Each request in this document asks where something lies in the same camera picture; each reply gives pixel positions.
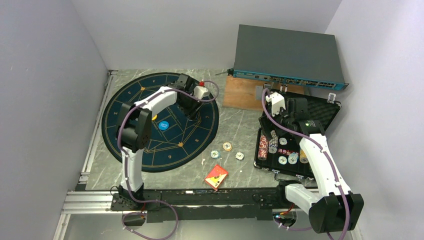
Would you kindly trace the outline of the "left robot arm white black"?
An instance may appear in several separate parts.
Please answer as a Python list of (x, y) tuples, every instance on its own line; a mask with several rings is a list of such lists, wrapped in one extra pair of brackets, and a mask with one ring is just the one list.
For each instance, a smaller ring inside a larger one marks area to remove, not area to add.
[(122, 179), (117, 189), (129, 209), (144, 205), (142, 161), (152, 135), (153, 116), (177, 105), (188, 118), (193, 118), (209, 94), (204, 81), (197, 82), (181, 73), (175, 82), (161, 86), (146, 98), (122, 104), (116, 130), (122, 160)]

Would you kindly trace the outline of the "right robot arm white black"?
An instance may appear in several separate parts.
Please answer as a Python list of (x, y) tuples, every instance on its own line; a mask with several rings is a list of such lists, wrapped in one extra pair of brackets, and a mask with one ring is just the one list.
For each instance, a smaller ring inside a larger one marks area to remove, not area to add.
[(295, 204), (308, 215), (316, 233), (340, 232), (342, 240), (348, 231), (355, 229), (364, 199), (361, 194), (353, 193), (341, 176), (323, 126), (310, 117), (307, 99), (288, 99), (280, 113), (282, 120), (275, 125), (291, 134), (305, 153), (318, 192), (314, 193), (295, 181), (280, 182), (275, 194), (276, 203), (282, 208)]

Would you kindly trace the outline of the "red playing card box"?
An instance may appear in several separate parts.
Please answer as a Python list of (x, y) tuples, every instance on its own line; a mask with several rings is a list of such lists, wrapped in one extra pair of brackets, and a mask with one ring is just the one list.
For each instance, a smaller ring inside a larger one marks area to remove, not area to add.
[(209, 174), (206, 176), (204, 181), (212, 187), (215, 191), (218, 190), (220, 185), (224, 182), (226, 177), (229, 175), (228, 171), (225, 170), (222, 166), (219, 164), (216, 164), (212, 170), (209, 172)]

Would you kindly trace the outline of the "yellow 50 chip stack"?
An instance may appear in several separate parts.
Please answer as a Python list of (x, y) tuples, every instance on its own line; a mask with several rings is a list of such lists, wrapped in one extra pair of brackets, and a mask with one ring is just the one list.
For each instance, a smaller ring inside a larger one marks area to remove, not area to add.
[(232, 150), (233, 147), (232, 147), (232, 144), (230, 142), (224, 142), (223, 145), (222, 145), (222, 148), (225, 151), (229, 152), (229, 151)]

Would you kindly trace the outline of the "light blue 10 chip stack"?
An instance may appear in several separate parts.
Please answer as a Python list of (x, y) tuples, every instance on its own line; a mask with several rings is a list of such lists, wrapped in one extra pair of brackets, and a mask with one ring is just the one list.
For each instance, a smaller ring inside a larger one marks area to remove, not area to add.
[(219, 159), (220, 158), (220, 152), (218, 150), (212, 150), (210, 152), (210, 157), (213, 159)]

